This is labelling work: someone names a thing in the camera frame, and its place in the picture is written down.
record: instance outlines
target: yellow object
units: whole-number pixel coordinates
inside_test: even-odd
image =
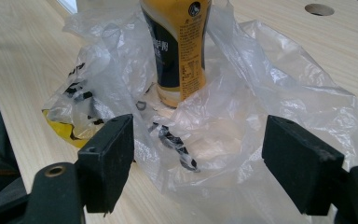
[[[141,0],[153,39],[158,96],[170,106],[205,85],[203,44],[211,0]]]
[[[56,134],[63,138],[66,142],[72,144],[75,147],[83,147],[86,145],[86,143],[89,141],[89,139],[79,139],[74,137],[73,130],[74,125],[73,124],[67,124],[67,123],[61,123],[57,121],[52,121],[48,119],[48,110],[42,110],[43,115],[45,116],[46,121],[48,122],[48,125],[56,132]]]

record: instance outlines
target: wooden table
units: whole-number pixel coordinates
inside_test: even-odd
[[[335,82],[358,97],[358,2],[320,0],[335,10],[315,16],[311,0],[232,0],[239,21],[258,19],[294,39]],[[76,160],[76,149],[48,126],[43,103],[65,81],[82,42],[62,32],[65,12],[55,0],[0,0],[0,109],[30,191],[46,165]],[[88,223],[183,223],[179,205],[160,195],[133,164],[112,215]]]

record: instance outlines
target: bottle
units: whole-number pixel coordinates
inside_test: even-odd
[[[153,39],[158,96],[177,107],[205,85],[203,55],[212,0],[141,0]]]

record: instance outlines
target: black label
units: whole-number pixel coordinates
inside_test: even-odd
[[[156,55],[158,84],[161,87],[179,87],[178,42],[160,24],[155,22],[144,10],[146,22],[153,39]]]

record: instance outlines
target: clear plastic bag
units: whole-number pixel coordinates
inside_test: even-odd
[[[176,109],[157,97],[152,43],[138,7],[119,22],[100,15],[85,30],[78,24],[88,11],[77,14],[76,25],[65,29],[94,43],[45,105],[48,120],[70,124],[75,138],[87,139],[102,125],[96,119],[132,113],[137,163],[183,205],[191,223],[332,223],[334,208],[328,217],[299,214],[269,172],[261,158],[267,115],[291,119],[341,151],[349,170],[358,165],[358,100],[297,43],[259,21],[237,24],[230,3],[215,3],[207,85]],[[101,24],[107,25],[90,38]],[[68,88],[81,81],[69,98]],[[76,102],[87,91],[92,102]]]

